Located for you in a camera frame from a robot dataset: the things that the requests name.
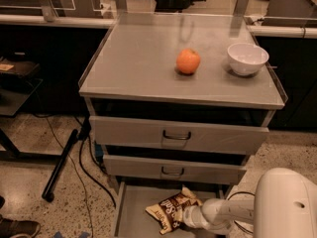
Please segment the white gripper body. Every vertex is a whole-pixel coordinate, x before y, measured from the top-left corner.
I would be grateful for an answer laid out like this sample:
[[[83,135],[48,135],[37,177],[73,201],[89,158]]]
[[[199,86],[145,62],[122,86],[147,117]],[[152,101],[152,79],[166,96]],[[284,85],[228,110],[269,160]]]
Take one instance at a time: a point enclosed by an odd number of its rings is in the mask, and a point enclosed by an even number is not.
[[[192,205],[186,207],[183,211],[183,222],[191,228],[202,228],[208,229],[210,227],[210,223],[204,218],[201,207],[197,205]]]

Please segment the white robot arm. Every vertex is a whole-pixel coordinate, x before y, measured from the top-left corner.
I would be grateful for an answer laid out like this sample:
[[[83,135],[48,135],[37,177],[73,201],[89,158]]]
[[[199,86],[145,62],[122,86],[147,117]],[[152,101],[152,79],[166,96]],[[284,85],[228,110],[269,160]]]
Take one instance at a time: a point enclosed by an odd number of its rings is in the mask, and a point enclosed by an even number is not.
[[[227,234],[234,221],[254,226],[254,238],[317,238],[317,185],[284,168],[264,173],[252,200],[211,198],[189,206],[182,221],[191,228]]]

